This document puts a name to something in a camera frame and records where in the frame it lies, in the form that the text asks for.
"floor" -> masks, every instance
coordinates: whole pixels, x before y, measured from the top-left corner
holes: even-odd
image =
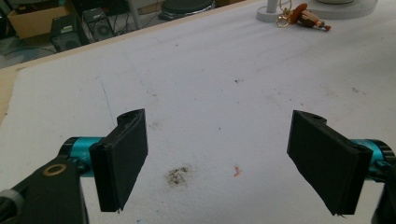
[[[166,21],[158,19],[158,11],[145,12],[140,15],[142,28],[154,26]],[[135,30],[132,15],[122,14],[109,17],[113,30],[118,35],[124,35]],[[93,43],[92,35],[87,24],[82,24],[87,37]],[[25,63],[34,59],[46,57],[56,53],[55,47],[49,42],[48,35],[19,40],[16,36],[0,40],[0,69],[18,63]]]

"scratch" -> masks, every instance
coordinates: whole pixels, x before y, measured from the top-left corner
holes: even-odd
[[[114,127],[116,127],[117,125],[116,125],[116,123],[114,123],[113,113],[111,112],[111,109],[110,109],[110,103],[108,102],[108,98],[107,98],[107,93],[106,93],[105,85],[103,84],[103,81],[102,81],[102,80],[100,80],[100,83],[102,84],[103,93],[105,94],[106,103],[107,103],[107,108],[108,108],[108,111],[110,112],[111,120],[113,121]]]
[[[239,166],[236,164],[233,168],[235,168],[236,174],[233,175],[233,177],[238,177],[241,175],[242,170],[239,169]]]

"white table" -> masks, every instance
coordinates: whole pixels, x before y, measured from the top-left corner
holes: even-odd
[[[396,6],[384,0],[368,17],[327,21],[328,33],[257,21],[261,6],[0,71],[19,71],[0,128],[0,189],[68,137],[105,136],[117,115],[146,108],[148,158],[124,211],[100,213],[93,179],[81,180],[91,223],[370,223],[382,185],[365,183],[355,216],[333,217],[286,149],[294,109],[396,148]],[[186,183],[168,184],[182,166]]]

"black speaker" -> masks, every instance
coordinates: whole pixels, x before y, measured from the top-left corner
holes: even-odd
[[[52,19],[49,38],[58,52],[90,44],[81,23],[75,15]]]
[[[82,16],[83,20],[90,28],[90,32],[95,42],[114,37],[114,32],[111,28],[110,22],[108,21],[106,13],[101,8],[84,11]]]

